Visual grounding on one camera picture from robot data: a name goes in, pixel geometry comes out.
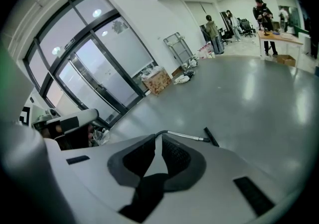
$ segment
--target wooden table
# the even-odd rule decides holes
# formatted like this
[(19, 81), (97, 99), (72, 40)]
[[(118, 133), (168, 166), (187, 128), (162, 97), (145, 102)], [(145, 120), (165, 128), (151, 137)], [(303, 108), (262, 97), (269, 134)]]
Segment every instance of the wooden table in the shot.
[(265, 52), (263, 51), (264, 50), (264, 42), (265, 41), (272, 41), (272, 42), (275, 42), (275, 43), (285, 43), (286, 44), (286, 53), (285, 54), (289, 54), (288, 53), (288, 45), (291, 44), (291, 45), (295, 45), (298, 47), (299, 49), (299, 52), (298, 52), (298, 57), (296, 59), (296, 67), (298, 66), (298, 60), (299, 60), (299, 56), (300, 56), (300, 53), (301, 53), (301, 46), (303, 45), (303, 43), (301, 43), (299, 41), (299, 39), (295, 36), (292, 35), (292, 39), (286, 39), (286, 38), (283, 38), (281, 35), (275, 35), (273, 34), (272, 32), (267, 32), (267, 36), (264, 35), (264, 32), (263, 31), (258, 31), (258, 38), (259, 38), (259, 45), (260, 45), (260, 57), (261, 59), (265, 59), (266, 55), (265, 55)]

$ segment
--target black jacket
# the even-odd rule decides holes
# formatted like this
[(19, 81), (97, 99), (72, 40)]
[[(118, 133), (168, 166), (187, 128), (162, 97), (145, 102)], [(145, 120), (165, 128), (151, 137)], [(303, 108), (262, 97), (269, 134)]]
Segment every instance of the black jacket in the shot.
[(265, 16), (265, 17), (262, 17), (261, 19), (257, 19), (258, 16), (263, 15), (264, 12), (273, 15), (273, 13), (268, 9), (266, 3), (263, 3), (262, 6), (255, 6), (253, 8), (253, 14), (255, 19), (258, 21), (258, 23), (259, 24), (262, 23), (263, 27), (266, 27), (268, 30), (274, 30), (273, 24), (271, 22), (271, 18)]

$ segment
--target woman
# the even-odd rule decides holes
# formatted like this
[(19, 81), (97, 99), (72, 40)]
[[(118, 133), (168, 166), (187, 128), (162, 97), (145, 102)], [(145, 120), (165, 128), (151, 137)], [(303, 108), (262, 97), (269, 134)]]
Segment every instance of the woman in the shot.
[(233, 29), (235, 38), (236, 38), (236, 40), (237, 40), (238, 42), (240, 42), (241, 39), (240, 39), (240, 34), (239, 34), (239, 32), (238, 32), (238, 30), (239, 30), (239, 21), (238, 21), (237, 18), (235, 18), (235, 17), (233, 16), (233, 14), (230, 12), (230, 10), (227, 10), (226, 13), (227, 13), (227, 15), (228, 15), (228, 20), (229, 20), (229, 22), (230, 22), (230, 24), (231, 24), (231, 27), (232, 27), (232, 29)]
[(206, 32), (210, 36), (210, 41), (211, 41), (211, 44), (213, 45), (214, 53), (223, 54), (224, 48), (220, 43), (219, 34), (218, 34), (217, 27), (215, 25), (215, 22), (211, 20), (210, 15), (207, 15), (206, 19), (208, 21), (208, 23), (206, 24)]

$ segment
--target person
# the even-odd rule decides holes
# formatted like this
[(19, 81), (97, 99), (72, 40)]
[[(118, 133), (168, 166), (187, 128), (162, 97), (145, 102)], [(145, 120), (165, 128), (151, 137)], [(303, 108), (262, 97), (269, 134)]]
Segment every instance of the person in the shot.
[(228, 15), (228, 21), (229, 21), (229, 23), (230, 23), (230, 25), (231, 25), (231, 27), (233, 29), (235, 38), (236, 38), (236, 40), (238, 42), (240, 42), (241, 39), (240, 39), (240, 34), (238, 32), (238, 30), (239, 30), (239, 21), (238, 21), (238, 19), (235, 16), (233, 16), (233, 14), (230, 12), (230, 10), (227, 10), (226, 13)]
[(284, 31), (287, 32), (288, 29), (288, 19), (289, 19), (289, 14), (288, 12), (284, 9), (283, 6), (281, 6), (281, 9), (279, 10), (279, 17), (280, 17), (280, 21), (284, 22)]
[(206, 24), (206, 32), (210, 36), (210, 42), (213, 45), (214, 48), (214, 53), (215, 54), (223, 54), (224, 49), (223, 46), (221, 45), (220, 39), (219, 39), (219, 34), (218, 30), (216, 27), (215, 22), (211, 19), (210, 15), (206, 16), (207, 19), (207, 24)]
[[(262, 26), (269, 30), (269, 31), (273, 31), (274, 27), (273, 24), (271, 22), (271, 18), (273, 17), (272, 12), (268, 9), (267, 4), (263, 2), (263, 0), (255, 0), (256, 2), (256, 6), (253, 8), (253, 14), (255, 19), (258, 21), (259, 25), (262, 24)], [(276, 46), (274, 42), (270, 42), (270, 45), (273, 49), (273, 57), (277, 57), (278, 53), (276, 51)], [(266, 56), (269, 56), (268, 54), (268, 50), (269, 50), (269, 46), (268, 46), (268, 41), (265, 41), (265, 54)]]

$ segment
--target cardboard box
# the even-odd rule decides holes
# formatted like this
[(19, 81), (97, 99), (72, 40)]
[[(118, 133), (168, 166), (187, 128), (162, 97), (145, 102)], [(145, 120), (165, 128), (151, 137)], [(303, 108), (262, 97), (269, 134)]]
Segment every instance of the cardboard box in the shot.
[(168, 76), (166, 70), (163, 69), (157, 74), (143, 81), (143, 83), (153, 94), (158, 95), (171, 83), (171, 78)]
[(285, 64), (287, 66), (294, 67), (296, 65), (296, 60), (290, 55), (278, 55), (277, 63)]

